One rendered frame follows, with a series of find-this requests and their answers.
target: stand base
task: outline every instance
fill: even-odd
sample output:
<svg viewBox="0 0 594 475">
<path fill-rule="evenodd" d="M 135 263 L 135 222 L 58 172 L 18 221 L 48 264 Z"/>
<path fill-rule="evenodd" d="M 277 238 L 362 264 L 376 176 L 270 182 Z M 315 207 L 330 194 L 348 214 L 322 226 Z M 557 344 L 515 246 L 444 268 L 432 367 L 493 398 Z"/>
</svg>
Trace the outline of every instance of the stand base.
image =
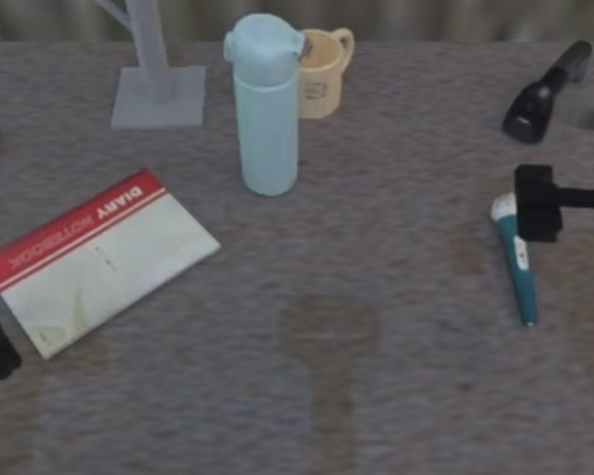
<svg viewBox="0 0 594 475">
<path fill-rule="evenodd" d="M 171 67 L 170 71 L 174 98 L 157 103 L 149 95 L 142 70 L 122 68 L 110 127 L 120 130 L 202 126 L 207 68 Z"/>
</svg>

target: diary notebook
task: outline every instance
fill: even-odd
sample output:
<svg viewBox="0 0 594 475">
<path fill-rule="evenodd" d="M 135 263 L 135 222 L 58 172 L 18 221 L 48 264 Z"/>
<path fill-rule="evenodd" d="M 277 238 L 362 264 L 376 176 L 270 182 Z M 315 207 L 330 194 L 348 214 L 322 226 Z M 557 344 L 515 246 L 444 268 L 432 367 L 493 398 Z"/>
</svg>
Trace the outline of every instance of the diary notebook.
<svg viewBox="0 0 594 475">
<path fill-rule="evenodd" d="M 219 243 L 147 170 L 0 249 L 0 295 L 48 359 Z"/>
</svg>

